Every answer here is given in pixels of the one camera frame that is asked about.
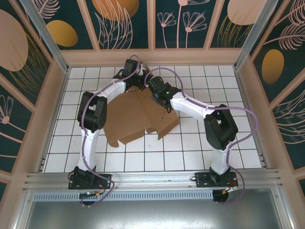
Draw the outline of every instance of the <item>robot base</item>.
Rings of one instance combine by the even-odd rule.
[[[111,174],[100,174],[101,176],[111,179]],[[70,190],[89,190],[89,189],[101,189],[101,185],[105,189],[110,189],[110,183],[107,180],[95,176],[89,171],[83,171],[78,167],[75,167],[73,174],[69,177],[68,189]]]

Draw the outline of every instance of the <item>cardboard box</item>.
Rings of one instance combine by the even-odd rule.
[[[109,145],[119,147],[118,141],[127,144],[144,136],[145,130],[149,134],[156,131],[159,140],[178,124],[176,112],[167,113],[152,99],[148,88],[131,88],[108,104],[104,131]]]

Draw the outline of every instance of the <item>pink circle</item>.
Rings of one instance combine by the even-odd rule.
[[[191,32],[192,29],[191,29],[190,27],[186,27],[186,28],[185,28],[185,31],[186,31],[186,32]]]
[[[5,117],[2,119],[2,123],[3,123],[3,124],[9,123],[9,121],[10,121],[10,117],[9,117],[9,116],[5,116]]]

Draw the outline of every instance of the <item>line-drawn flower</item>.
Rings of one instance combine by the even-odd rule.
[[[178,13],[178,26],[177,26],[177,49],[179,48],[179,25],[180,25],[180,15],[181,15],[181,7],[187,5],[199,5],[208,3],[210,0],[178,0],[180,5],[179,13]]]
[[[7,100],[5,100],[4,96],[0,95],[0,124],[4,124],[4,125],[9,124],[9,125],[15,127],[16,129],[25,132],[25,130],[15,126],[12,123],[10,123],[10,114],[11,114],[12,109],[13,109],[13,104],[14,104],[14,100],[11,97],[8,96]],[[2,132],[0,132],[0,135],[4,136],[4,137],[6,137],[10,140],[13,140],[15,142],[22,143],[22,141],[14,138],[14,137],[11,137],[9,135],[6,135]]]
[[[164,44],[165,44],[165,48],[167,49],[167,45],[166,45],[166,41],[165,41],[164,28],[167,27],[167,26],[175,25],[177,22],[176,22],[176,20],[174,20],[175,17],[173,16],[173,12],[165,13],[164,15],[163,15],[163,13],[158,13],[158,19],[159,19],[159,22],[162,26]]]
[[[205,30],[207,28],[207,24],[205,22],[204,12],[203,13],[193,13],[190,17],[190,12],[186,12],[183,14],[183,22],[186,31],[186,40],[185,47],[187,48],[187,38],[189,32]]]

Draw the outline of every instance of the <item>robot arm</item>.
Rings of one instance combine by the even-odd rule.
[[[152,99],[157,104],[167,109],[168,112],[172,109],[182,111],[196,118],[200,122],[204,122],[207,141],[213,148],[213,161],[210,168],[210,176],[211,180],[215,183],[219,183],[219,181],[226,177],[226,174],[230,172],[230,168],[226,163],[226,157],[228,154],[228,148],[232,141],[235,140],[236,133],[238,132],[230,111],[215,111],[207,109],[207,107],[215,106],[201,103],[189,97],[190,100],[202,104],[204,107],[202,108],[201,106],[186,100],[180,89],[172,87],[169,83],[164,83],[162,78],[159,76],[153,77],[152,75],[149,75],[147,85],[145,85],[143,75],[145,69],[142,65],[139,72],[133,77],[124,82],[114,82],[116,79],[123,79],[130,75],[136,69],[136,66],[136,61],[127,60],[124,69],[122,69],[113,78],[113,85],[109,86],[103,91],[103,93],[99,94],[91,101],[89,109],[85,114],[83,113],[85,105],[92,97],[93,93],[85,92],[82,97],[77,119],[81,122],[81,117],[85,115],[84,127],[87,129],[87,140],[85,142],[84,154],[88,166],[92,170],[94,170],[96,166],[95,151],[97,139],[100,130],[106,123],[107,104],[119,94],[126,92],[131,86],[137,86],[140,89],[144,89],[147,86],[153,94]],[[81,133],[83,141],[85,131],[82,130]],[[82,156],[80,156],[77,166],[83,171],[87,170]]]

